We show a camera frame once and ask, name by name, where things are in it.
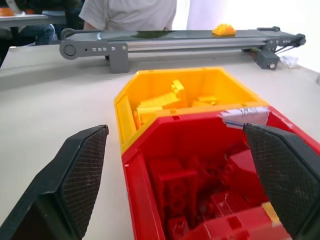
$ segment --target white wall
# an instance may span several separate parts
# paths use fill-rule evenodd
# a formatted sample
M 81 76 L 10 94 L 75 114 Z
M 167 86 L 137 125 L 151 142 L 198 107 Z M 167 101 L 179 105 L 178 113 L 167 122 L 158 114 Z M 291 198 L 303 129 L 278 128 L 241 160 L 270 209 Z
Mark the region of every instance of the white wall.
M 173 29 L 212 30 L 220 23 L 235 29 L 278 26 L 291 34 L 305 34 L 307 43 L 286 52 L 299 64 L 320 72 L 320 1 L 318 0 L 177 0 Z

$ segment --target table surface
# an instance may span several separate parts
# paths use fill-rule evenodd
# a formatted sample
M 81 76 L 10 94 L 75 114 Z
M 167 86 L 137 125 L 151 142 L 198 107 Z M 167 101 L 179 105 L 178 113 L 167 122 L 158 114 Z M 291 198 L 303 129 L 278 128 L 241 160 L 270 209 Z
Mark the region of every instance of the table surface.
M 0 16 L 0 27 L 21 27 L 37 24 L 64 24 L 65 16 L 48 16 L 42 14 L 24 14 L 16 16 Z
M 130 73 L 110 74 L 103 57 L 66 60 L 57 45 L 9 50 L 0 70 L 0 224 L 67 137 L 108 124 L 100 190 L 84 240 L 133 239 L 113 101 L 137 70 L 223 66 L 320 141 L 317 72 L 283 65 L 262 70 L 243 52 L 133 57 Z

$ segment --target white table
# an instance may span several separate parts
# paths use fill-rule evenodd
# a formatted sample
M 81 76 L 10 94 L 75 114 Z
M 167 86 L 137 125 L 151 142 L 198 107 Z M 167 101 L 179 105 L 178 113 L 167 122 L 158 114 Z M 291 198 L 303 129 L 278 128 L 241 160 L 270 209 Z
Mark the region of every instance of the white table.
M 262 70 L 242 52 L 205 57 L 157 54 L 134 60 L 128 74 L 110 74 L 103 57 L 65 60 L 56 45 L 11 48 L 0 70 L 0 224 L 67 137 L 108 124 L 100 191 L 84 239 L 133 239 L 113 101 L 139 69 L 223 66 L 320 141 L 317 72 Z
M 41 14 L 0 16 L 0 27 L 11 28 L 38 24 L 65 24 L 65 16 L 47 16 Z

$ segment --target plastic bin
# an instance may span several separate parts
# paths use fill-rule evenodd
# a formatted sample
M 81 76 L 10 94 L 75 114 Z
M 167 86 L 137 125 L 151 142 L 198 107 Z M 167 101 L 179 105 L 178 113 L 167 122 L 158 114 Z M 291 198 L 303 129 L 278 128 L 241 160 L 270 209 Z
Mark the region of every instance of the plastic bin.
M 221 67 L 139 71 L 114 101 L 122 153 L 157 117 L 268 104 Z
M 136 240 L 290 237 L 265 204 L 239 122 L 295 133 L 320 155 L 271 106 L 159 117 L 122 155 Z

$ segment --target white shirt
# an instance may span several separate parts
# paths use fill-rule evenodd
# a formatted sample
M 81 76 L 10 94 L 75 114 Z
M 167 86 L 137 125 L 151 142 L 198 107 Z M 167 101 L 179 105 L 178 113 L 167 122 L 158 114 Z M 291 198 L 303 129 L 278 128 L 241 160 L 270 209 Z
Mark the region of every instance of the white shirt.
M 86 0 L 79 15 L 99 30 L 171 30 L 177 0 Z

